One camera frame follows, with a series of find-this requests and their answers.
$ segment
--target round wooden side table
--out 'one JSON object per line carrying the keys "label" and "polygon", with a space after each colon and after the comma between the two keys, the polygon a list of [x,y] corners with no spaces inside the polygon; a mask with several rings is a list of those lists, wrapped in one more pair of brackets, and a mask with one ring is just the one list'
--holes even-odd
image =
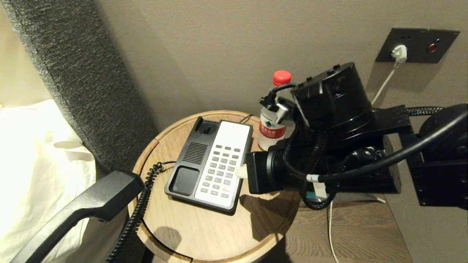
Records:
{"label": "round wooden side table", "polygon": [[[175,161],[199,116],[220,121],[241,121],[248,114],[217,110],[192,115],[180,120],[146,147],[133,172],[143,181],[157,162]],[[253,125],[251,151],[257,145],[259,118],[248,118]],[[236,212],[228,216],[173,200],[164,193],[171,165],[158,175],[148,202],[138,237],[155,255],[169,263],[251,263],[260,260],[286,234],[299,207],[297,192],[273,192],[251,195],[247,180],[242,183]],[[128,205],[131,214],[136,199]]]}

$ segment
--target white pillow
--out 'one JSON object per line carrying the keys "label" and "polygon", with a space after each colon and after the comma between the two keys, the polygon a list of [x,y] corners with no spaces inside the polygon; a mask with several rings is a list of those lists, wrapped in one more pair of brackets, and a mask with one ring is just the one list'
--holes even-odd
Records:
{"label": "white pillow", "polygon": [[[95,183],[95,160],[53,100],[0,109],[0,262]],[[80,244],[80,221],[43,262],[64,262]]]}

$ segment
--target red bottle cap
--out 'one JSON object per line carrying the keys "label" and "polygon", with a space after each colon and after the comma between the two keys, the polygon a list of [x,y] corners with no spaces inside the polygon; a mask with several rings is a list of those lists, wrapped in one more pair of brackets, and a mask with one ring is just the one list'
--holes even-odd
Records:
{"label": "red bottle cap", "polygon": [[278,70],[273,74],[273,85],[278,87],[291,82],[291,73],[286,70]]}

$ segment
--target wall outlet panel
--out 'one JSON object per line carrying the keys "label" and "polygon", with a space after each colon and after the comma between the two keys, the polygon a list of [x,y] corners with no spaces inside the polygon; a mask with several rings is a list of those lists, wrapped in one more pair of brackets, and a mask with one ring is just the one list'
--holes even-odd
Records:
{"label": "wall outlet panel", "polygon": [[[460,31],[444,29],[392,28],[375,61],[395,62],[392,50],[398,45],[408,48],[407,63],[438,63]],[[434,52],[429,46],[436,44]]]}

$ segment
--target wooden floor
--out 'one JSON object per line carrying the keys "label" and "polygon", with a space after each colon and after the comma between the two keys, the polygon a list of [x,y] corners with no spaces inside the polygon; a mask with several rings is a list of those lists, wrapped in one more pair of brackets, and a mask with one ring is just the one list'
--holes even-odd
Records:
{"label": "wooden floor", "polygon": [[[410,254],[387,204],[334,204],[332,240],[340,263],[411,263]],[[154,257],[153,263],[164,263]],[[334,263],[328,241],[327,211],[299,208],[286,238],[261,263]]]}

